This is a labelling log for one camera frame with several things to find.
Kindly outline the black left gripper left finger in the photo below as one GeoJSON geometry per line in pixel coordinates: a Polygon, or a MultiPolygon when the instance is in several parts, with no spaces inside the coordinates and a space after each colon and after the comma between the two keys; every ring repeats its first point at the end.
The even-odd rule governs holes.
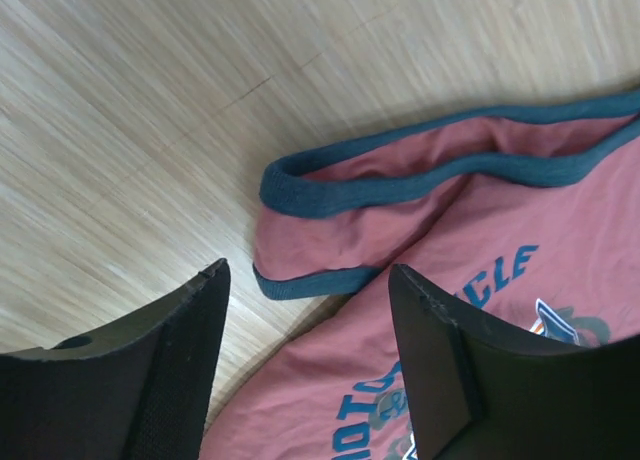
{"type": "Polygon", "coordinates": [[[219,259],[106,325],[2,354],[2,458],[198,458],[229,293],[219,259]]]}

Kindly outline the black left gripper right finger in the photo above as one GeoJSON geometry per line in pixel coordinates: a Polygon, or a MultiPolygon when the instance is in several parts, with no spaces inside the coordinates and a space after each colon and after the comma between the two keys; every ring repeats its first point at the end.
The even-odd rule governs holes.
{"type": "Polygon", "coordinates": [[[549,339],[480,310],[406,265],[389,296],[421,459],[635,459],[639,340],[549,339]]]}

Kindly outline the red graphic tank top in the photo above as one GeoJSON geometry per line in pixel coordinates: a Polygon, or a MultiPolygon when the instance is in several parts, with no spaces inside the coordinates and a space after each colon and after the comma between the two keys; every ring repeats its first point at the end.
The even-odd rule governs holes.
{"type": "Polygon", "coordinates": [[[581,347],[639,331],[639,94],[496,106],[303,151],[260,185],[272,300],[344,295],[204,436],[204,459],[414,459],[388,278],[581,347]]]}

